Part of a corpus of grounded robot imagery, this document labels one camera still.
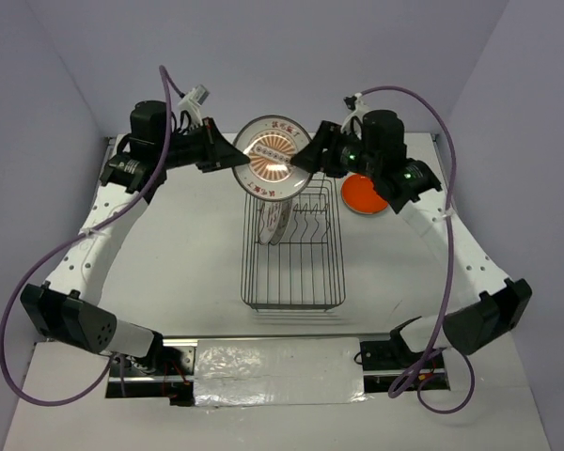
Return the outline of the white plate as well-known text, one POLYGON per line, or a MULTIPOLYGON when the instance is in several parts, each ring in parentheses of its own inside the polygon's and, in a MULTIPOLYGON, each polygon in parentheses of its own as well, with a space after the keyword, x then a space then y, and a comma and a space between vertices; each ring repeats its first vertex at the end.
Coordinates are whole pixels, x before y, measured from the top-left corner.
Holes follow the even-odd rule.
POLYGON ((258 243, 268 244, 277 230, 282 212, 281 202, 264 202, 258 219, 258 243))
POLYGON ((270 240, 271 245, 278 245, 284 237, 289 224, 290 214, 292 213, 292 205, 293 202, 291 200, 283 203, 277 227, 270 240))

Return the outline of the orange plate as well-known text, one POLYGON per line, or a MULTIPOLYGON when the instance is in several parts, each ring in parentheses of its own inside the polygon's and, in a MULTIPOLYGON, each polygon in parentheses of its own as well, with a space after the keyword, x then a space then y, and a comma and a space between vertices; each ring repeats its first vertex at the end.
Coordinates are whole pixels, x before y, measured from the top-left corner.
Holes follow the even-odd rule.
POLYGON ((345 206, 358 214, 375 215, 389 207, 375 192, 373 182, 365 176, 353 174, 347 177, 340 193, 345 206))

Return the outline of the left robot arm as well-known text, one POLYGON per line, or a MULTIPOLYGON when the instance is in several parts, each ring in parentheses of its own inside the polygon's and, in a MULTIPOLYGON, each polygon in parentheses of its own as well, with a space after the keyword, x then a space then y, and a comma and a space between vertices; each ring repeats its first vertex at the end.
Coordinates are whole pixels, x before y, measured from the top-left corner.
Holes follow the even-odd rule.
POLYGON ((94 354, 121 354, 142 373, 160 371, 174 351, 162 334, 100 307, 106 277, 135 222, 169 170, 193 165, 203 173, 229 169, 250 194, 268 202, 300 193, 317 167, 312 139, 287 117, 259 117, 228 141, 200 101, 185 95, 175 112, 164 101, 141 101, 129 133, 106 162, 94 204, 61 262, 39 285, 26 284, 21 304, 40 335, 94 354))

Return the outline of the white plate outermost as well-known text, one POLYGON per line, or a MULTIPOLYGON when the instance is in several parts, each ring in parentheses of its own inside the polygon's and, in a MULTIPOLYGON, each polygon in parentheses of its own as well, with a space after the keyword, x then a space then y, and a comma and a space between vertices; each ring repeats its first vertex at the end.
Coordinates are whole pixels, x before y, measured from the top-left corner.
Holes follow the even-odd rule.
POLYGON ((309 133, 296 121, 268 115, 248 122, 233 145, 249 163, 233 168, 240 186, 250 195, 267 202, 278 202, 298 195, 312 175, 290 160, 311 142, 309 133))

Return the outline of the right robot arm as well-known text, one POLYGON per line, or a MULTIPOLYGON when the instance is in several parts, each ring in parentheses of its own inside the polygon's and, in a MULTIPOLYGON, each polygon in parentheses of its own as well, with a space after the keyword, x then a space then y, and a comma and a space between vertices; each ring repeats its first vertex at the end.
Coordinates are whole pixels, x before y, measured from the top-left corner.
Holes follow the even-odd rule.
POLYGON ((355 111, 324 129, 331 138, 320 168, 328 175, 369 179, 376 194, 446 264, 438 314, 410 319, 391 331, 392 361, 410 367, 437 349, 469 356, 512 331, 528 306, 531 286, 491 260, 452 209, 448 184, 408 156, 398 115, 355 111))

